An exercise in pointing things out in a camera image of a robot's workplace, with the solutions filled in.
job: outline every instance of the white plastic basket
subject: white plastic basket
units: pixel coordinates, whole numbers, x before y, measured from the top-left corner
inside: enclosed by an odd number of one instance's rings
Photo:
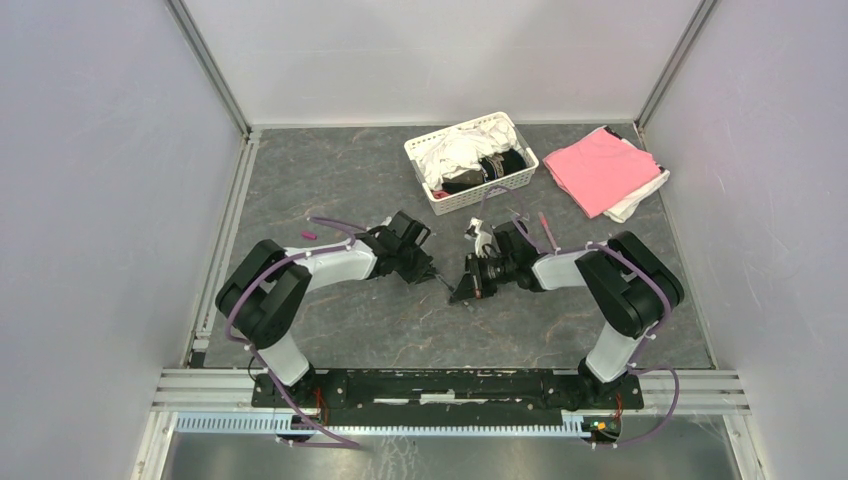
[[[513,131],[515,131],[515,138],[517,139],[518,143],[518,145],[515,146],[515,150],[520,153],[522,157],[524,157],[524,161],[527,162],[527,168],[521,170],[520,172],[509,174],[503,178],[499,178],[491,182],[486,182],[483,185],[478,185],[474,188],[469,188],[468,190],[465,190],[463,192],[454,193],[449,197],[438,199],[434,197],[433,192],[431,192],[430,188],[427,186],[427,182],[424,181],[424,175],[421,173],[421,169],[418,168],[418,163],[414,160],[416,156],[416,151],[421,148],[430,148],[433,144],[437,143],[445,135],[447,135],[448,131],[453,128],[470,129],[497,119],[506,120],[512,127]],[[444,215],[448,212],[458,210],[462,207],[467,207],[469,205],[480,203],[480,200],[483,199],[483,194],[486,193],[486,190],[488,190],[493,185],[500,185],[502,187],[508,187],[513,190],[518,187],[523,187],[524,185],[530,183],[530,177],[533,176],[533,173],[536,172],[536,168],[539,166],[539,159],[536,158],[536,154],[533,153],[533,150],[530,148],[530,145],[527,144],[527,141],[524,140],[524,137],[521,136],[521,133],[515,129],[515,123],[512,122],[512,120],[509,118],[509,115],[503,112],[497,112],[491,115],[475,118],[474,120],[469,120],[467,122],[463,122],[452,127],[443,128],[442,130],[413,138],[412,140],[408,140],[406,143],[404,143],[403,148],[406,150],[406,154],[409,156],[409,161],[410,163],[412,163],[412,168],[415,169],[415,175],[418,177],[418,181],[421,182],[421,188],[424,189],[424,195],[427,195],[427,201],[430,202],[430,206],[433,207],[433,211],[436,212],[436,215]],[[505,192],[503,190],[496,190],[490,193],[490,196],[494,197],[496,195],[500,195],[501,193]]]

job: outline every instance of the white cloth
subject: white cloth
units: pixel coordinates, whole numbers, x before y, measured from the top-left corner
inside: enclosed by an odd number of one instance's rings
[[[659,175],[656,176],[653,180],[642,185],[636,191],[631,193],[630,195],[621,199],[620,202],[613,205],[609,210],[604,212],[604,215],[608,216],[612,219],[613,222],[624,223],[633,212],[636,211],[636,207],[639,206],[639,202],[648,198],[649,195],[659,190],[661,186],[668,180],[668,176],[671,175],[671,172],[668,170],[663,170]]]
[[[480,171],[480,159],[503,153],[516,145],[515,129],[496,119],[469,129],[452,128],[441,141],[422,149],[415,161],[431,190],[441,190],[444,179],[471,170]]]

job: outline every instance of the folded pink cloth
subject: folded pink cloth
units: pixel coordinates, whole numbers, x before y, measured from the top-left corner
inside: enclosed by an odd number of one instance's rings
[[[660,174],[654,157],[604,129],[544,160],[557,184],[595,218]]]

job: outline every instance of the black mounting plate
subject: black mounting plate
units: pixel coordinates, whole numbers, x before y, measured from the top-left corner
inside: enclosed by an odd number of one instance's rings
[[[320,389],[330,423],[340,426],[562,425],[562,410],[615,410],[616,393],[625,409],[645,406],[635,376],[593,401],[583,385],[576,373],[550,369],[329,369],[301,380],[293,393],[312,408]],[[257,376],[256,387],[253,407],[288,407],[267,374]],[[449,393],[457,403],[428,397]]]

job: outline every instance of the white wall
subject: white wall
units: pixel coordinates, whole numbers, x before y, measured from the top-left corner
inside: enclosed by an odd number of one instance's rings
[[[848,3],[721,2],[647,128],[775,479],[844,478]]]
[[[126,478],[239,135],[165,2],[0,11],[0,478]]]
[[[254,124],[633,119],[697,0],[187,0]]]

